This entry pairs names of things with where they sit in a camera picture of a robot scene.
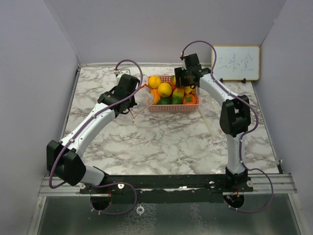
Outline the yellow bell pepper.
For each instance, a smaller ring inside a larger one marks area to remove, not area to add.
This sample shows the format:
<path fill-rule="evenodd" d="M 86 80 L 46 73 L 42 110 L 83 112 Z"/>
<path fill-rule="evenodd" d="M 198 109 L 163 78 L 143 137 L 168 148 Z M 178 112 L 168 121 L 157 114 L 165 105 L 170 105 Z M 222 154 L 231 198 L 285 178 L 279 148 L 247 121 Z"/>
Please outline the yellow bell pepper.
<path fill-rule="evenodd" d="M 184 95 L 192 94 L 193 96 L 196 96 L 197 89 L 196 87 L 184 87 Z"/>

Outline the yellow lemon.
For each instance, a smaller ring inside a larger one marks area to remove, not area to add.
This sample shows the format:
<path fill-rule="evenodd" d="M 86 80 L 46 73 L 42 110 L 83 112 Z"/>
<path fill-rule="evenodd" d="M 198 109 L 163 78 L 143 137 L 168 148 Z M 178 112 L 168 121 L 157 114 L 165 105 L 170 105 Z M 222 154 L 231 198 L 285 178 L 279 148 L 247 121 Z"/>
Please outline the yellow lemon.
<path fill-rule="evenodd" d="M 157 88 L 160 97 L 170 97 L 172 94 L 172 86 L 169 83 L 163 82 Z"/>

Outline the clear bag red zipper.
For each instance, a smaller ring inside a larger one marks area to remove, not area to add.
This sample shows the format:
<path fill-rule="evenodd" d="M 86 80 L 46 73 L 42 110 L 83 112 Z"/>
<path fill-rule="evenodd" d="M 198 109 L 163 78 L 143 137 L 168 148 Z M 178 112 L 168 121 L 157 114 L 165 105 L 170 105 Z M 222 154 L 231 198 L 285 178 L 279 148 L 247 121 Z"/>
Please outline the clear bag red zipper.
<path fill-rule="evenodd" d="M 146 109 L 153 105 L 155 95 L 151 93 L 151 91 L 152 89 L 147 84 L 144 84 L 135 95 L 137 105 L 130 110 L 133 123 L 139 114 L 143 113 Z"/>

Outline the pink plastic basket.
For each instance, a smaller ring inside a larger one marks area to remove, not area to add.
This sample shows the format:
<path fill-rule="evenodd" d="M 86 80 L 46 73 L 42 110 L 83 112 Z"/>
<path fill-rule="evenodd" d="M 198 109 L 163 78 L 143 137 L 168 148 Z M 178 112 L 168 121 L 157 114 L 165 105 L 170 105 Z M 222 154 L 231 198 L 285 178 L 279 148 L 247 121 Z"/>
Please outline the pink plastic basket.
<path fill-rule="evenodd" d="M 169 83 L 172 86 L 172 93 L 173 91 L 177 88 L 176 85 L 171 83 L 171 76 L 161 76 L 161 75 L 157 75 L 161 78 L 162 83 L 166 82 Z M 199 89 L 197 89 L 197 93 L 196 96 L 198 103 L 195 105 L 184 105 L 184 104 L 180 104 L 180 105 L 151 105 L 148 110 L 150 112 L 154 112 L 154 113 L 160 113 L 160 112 L 195 112 L 198 109 L 198 105 L 200 103 L 200 99 L 199 99 Z"/>

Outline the clear bag white zipper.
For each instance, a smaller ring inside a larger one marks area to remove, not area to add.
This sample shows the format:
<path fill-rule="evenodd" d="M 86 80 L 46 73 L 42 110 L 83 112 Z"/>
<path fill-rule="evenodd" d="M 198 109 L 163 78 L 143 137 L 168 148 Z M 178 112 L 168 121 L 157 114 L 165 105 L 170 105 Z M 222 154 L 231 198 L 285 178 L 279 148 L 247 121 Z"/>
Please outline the clear bag white zipper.
<path fill-rule="evenodd" d="M 212 141 L 224 138 L 224 133 L 220 127 L 221 108 L 216 101 L 209 95 L 200 95 L 198 112 L 204 122 L 205 128 Z"/>

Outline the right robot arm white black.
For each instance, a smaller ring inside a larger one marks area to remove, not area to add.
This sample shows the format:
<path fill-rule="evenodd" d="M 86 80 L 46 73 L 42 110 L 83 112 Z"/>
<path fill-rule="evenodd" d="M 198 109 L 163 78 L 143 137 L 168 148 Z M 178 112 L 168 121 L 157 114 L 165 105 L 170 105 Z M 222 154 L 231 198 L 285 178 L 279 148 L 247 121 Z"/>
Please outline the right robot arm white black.
<path fill-rule="evenodd" d="M 226 165 L 225 187 L 229 191 L 238 190 L 243 182 L 241 177 L 247 177 L 247 170 L 242 165 L 243 144 L 240 135 L 248 131 L 251 124 L 250 109 L 243 103 L 249 102 L 246 95 L 240 100 L 231 96 L 231 90 L 223 83 L 213 78 L 209 68 L 203 68 L 197 54 L 182 56 L 183 64 L 175 68 L 177 87 L 199 87 L 209 93 L 221 106 L 220 128 L 226 134 L 228 162 Z"/>

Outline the orange persimmon green leaf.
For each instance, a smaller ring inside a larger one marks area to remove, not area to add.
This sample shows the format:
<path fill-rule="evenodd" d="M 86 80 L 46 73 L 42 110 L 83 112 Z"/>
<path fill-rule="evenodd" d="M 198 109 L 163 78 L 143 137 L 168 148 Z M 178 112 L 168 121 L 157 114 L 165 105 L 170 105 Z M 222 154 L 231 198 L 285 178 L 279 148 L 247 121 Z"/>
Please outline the orange persimmon green leaf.
<path fill-rule="evenodd" d="M 187 94 L 183 98 L 184 105 L 195 105 L 198 103 L 197 98 L 193 94 Z"/>

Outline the green lime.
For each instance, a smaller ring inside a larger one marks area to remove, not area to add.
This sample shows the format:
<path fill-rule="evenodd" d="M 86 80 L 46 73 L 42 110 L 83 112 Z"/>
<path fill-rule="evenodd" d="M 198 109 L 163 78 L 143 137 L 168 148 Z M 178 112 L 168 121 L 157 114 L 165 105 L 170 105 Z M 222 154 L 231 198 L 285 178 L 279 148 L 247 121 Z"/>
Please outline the green lime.
<path fill-rule="evenodd" d="M 162 97 L 158 103 L 158 105 L 171 105 L 172 104 L 172 100 L 169 97 Z"/>

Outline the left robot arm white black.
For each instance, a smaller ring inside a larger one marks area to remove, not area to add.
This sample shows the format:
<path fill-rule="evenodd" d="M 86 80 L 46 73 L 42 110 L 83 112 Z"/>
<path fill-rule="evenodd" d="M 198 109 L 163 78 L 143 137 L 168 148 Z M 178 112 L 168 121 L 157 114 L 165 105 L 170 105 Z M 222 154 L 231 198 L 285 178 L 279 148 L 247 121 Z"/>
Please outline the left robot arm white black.
<path fill-rule="evenodd" d="M 97 193 L 107 190 L 105 172 L 86 166 L 82 156 L 99 132 L 119 114 L 136 105 L 130 96 L 139 86 L 140 80 L 127 73 L 117 76 L 118 84 L 101 94 L 92 111 L 74 131 L 59 142 L 50 141 L 46 147 L 46 166 L 50 175 L 55 175 L 74 186 L 78 183 L 90 184 Z"/>

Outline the orange green mango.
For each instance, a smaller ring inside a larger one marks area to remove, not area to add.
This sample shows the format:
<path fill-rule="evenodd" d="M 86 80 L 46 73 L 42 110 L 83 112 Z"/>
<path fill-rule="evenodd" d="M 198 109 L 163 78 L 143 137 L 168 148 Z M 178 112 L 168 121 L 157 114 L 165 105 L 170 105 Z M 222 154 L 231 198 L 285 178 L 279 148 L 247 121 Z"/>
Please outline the orange green mango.
<path fill-rule="evenodd" d="M 184 88 L 178 87 L 172 93 L 172 105 L 180 105 L 183 103 Z"/>

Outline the small whiteboard wooden frame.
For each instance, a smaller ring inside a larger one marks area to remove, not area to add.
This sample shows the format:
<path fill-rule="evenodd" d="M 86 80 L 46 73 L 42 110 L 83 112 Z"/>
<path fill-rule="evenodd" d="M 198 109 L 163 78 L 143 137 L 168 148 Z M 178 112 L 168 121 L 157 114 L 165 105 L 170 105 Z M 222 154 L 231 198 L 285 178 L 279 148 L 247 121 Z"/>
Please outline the small whiteboard wooden frame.
<path fill-rule="evenodd" d="M 260 47 L 255 45 L 214 46 L 211 64 L 216 79 L 256 81 L 260 78 Z"/>

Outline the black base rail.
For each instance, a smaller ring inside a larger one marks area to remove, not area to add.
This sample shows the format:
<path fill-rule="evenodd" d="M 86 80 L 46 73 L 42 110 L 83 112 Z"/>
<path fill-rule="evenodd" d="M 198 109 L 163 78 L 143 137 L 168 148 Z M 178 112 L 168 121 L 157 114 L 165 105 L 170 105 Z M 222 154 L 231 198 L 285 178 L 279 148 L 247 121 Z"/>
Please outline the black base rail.
<path fill-rule="evenodd" d="M 231 179 L 226 174 L 192 175 L 109 175 L 102 187 L 86 185 L 80 190 L 97 202 L 147 204 L 223 202 L 224 193 L 252 192 L 251 178 L 242 174 Z"/>

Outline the small orange tangerine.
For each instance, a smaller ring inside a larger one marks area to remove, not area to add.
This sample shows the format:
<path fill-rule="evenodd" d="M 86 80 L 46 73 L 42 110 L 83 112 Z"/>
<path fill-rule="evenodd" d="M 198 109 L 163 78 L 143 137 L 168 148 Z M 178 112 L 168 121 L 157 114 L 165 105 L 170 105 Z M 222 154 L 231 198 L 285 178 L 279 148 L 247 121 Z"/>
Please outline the small orange tangerine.
<path fill-rule="evenodd" d="M 158 102 L 159 102 L 160 99 L 161 99 L 160 95 L 158 94 L 158 90 L 157 90 L 157 89 L 152 89 L 152 90 L 150 91 L 150 93 L 154 96 L 153 105 L 157 105 Z"/>

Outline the yellow orange fruit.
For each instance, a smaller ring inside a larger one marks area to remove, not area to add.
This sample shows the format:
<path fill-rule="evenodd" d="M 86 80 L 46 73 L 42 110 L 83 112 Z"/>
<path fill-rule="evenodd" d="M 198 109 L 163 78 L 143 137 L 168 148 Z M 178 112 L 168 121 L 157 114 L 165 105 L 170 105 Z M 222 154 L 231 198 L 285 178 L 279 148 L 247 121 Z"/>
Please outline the yellow orange fruit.
<path fill-rule="evenodd" d="M 162 83 L 161 78 L 159 76 L 150 76 L 148 78 L 148 85 L 152 89 L 156 89 Z"/>

